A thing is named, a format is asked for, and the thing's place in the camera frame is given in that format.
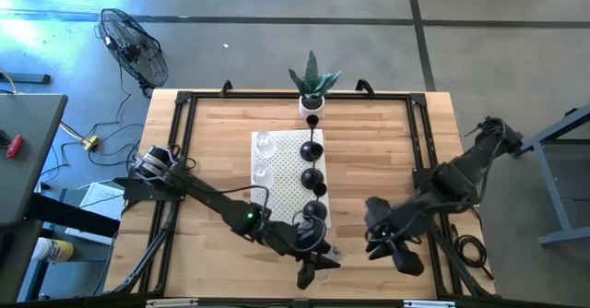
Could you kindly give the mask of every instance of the red handle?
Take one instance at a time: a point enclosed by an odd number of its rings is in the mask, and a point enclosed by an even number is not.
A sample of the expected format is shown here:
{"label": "red handle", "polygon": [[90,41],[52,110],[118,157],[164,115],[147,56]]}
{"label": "red handle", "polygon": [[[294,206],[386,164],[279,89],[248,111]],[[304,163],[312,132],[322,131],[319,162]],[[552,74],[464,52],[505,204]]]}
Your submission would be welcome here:
{"label": "red handle", "polygon": [[6,156],[9,158],[15,158],[18,155],[18,152],[20,151],[20,148],[22,147],[22,142],[25,139],[22,138],[22,136],[15,136],[15,138],[12,139],[12,142],[10,142],[10,144],[8,145],[8,151],[6,152]]}

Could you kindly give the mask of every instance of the wooden table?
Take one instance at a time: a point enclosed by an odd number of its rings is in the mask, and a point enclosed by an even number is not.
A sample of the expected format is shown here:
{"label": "wooden table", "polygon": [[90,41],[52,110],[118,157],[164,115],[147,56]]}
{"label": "wooden table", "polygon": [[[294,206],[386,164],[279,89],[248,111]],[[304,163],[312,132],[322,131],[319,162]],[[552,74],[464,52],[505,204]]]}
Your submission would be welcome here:
{"label": "wooden table", "polygon": [[[152,145],[166,145],[177,91],[155,90],[140,152]],[[426,98],[439,162],[462,154],[449,93],[430,92]],[[306,129],[298,106],[295,100],[199,100],[189,152],[189,157],[199,163],[194,174],[217,189],[250,184],[251,132]],[[330,100],[319,128],[324,129],[332,217],[332,229],[326,239],[344,252],[342,267],[334,271],[330,281],[325,284],[315,281],[307,290],[299,290],[296,279],[301,263],[246,242],[230,232],[217,214],[187,198],[181,205],[176,226],[167,297],[436,297],[425,237],[422,245],[410,243],[425,266],[419,277],[397,272],[390,258],[369,261],[364,252],[364,200],[377,195],[393,204],[413,194],[411,173],[415,165],[405,103]],[[421,124],[419,135],[423,140]],[[428,166],[428,157],[423,158]],[[250,192],[229,196],[249,201]],[[153,209],[154,203],[141,202],[124,214],[105,290],[120,284],[143,254]],[[473,214],[453,215],[451,221],[460,234],[482,239]],[[445,281],[450,284],[446,259],[441,257],[441,263]],[[158,269],[159,255],[152,269],[152,284]],[[494,292],[493,283],[482,270],[472,270],[472,274],[485,289]]]}

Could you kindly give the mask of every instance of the white container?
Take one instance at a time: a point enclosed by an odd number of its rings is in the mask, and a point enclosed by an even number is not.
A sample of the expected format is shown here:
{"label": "white container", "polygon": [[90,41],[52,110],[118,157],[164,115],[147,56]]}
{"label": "white container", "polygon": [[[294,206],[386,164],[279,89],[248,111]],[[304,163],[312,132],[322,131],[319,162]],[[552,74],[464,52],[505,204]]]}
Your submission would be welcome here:
{"label": "white container", "polygon": [[325,99],[324,96],[322,96],[322,106],[320,106],[319,108],[315,109],[315,110],[310,110],[307,109],[305,106],[303,106],[303,96],[299,97],[299,114],[301,115],[301,117],[303,119],[307,119],[308,116],[315,114],[319,117],[322,117],[322,113],[324,112],[324,105],[325,105]]}
{"label": "white container", "polygon": [[74,253],[74,245],[54,239],[39,238],[35,244],[32,261],[64,262]]}

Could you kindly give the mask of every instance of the white pegboard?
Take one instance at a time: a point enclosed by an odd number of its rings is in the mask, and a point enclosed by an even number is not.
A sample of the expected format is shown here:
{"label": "white pegboard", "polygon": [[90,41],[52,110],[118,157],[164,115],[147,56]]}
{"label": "white pegboard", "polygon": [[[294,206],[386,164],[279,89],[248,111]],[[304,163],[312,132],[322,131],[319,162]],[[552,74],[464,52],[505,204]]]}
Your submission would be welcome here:
{"label": "white pegboard", "polygon": [[[310,161],[304,160],[299,150],[304,142],[309,141],[310,131],[307,130],[290,130],[290,131],[271,131],[268,132],[277,142],[277,152],[269,159],[263,159],[256,154],[255,140],[258,132],[252,132],[251,154],[252,162],[250,167],[250,180],[253,178],[254,165],[262,163],[269,167],[275,175],[275,184],[270,187],[270,197],[268,198],[267,207],[272,210],[271,220],[281,220],[288,224],[291,223],[293,215],[302,210],[303,206],[309,201],[315,200],[315,195],[310,189],[303,187],[301,184],[301,174],[308,168],[312,167]],[[321,129],[313,130],[313,141],[324,146],[324,132]],[[325,155],[315,162],[315,168],[320,170],[324,175],[324,184],[328,186],[328,177],[325,170]],[[261,189],[252,191],[252,202],[262,205],[265,202],[265,192]],[[328,193],[320,197],[320,202],[324,203],[327,209],[325,225],[331,228],[330,204],[328,203]]]}

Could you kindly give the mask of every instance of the potted plant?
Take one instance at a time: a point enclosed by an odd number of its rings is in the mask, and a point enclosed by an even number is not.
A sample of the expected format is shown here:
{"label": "potted plant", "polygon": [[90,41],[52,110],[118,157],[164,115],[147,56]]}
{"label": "potted plant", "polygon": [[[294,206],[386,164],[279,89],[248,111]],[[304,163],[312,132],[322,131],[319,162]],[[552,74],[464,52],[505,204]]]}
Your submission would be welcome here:
{"label": "potted plant", "polygon": [[325,99],[324,95],[330,90],[336,81],[340,72],[335,74],[323,74],[319,76],[317,72],[317,61],[315,54],[310,51],[310,58],[307,61],[307,68],[305,69],[305,77],[298,77],[292,69],[289,70],[291,79],[297,85],[297,89],[301,96],[299,97],[299,114],[301,117],[307,118],[309,115],[315,114],[318,117],[322,116],[324,111]]}

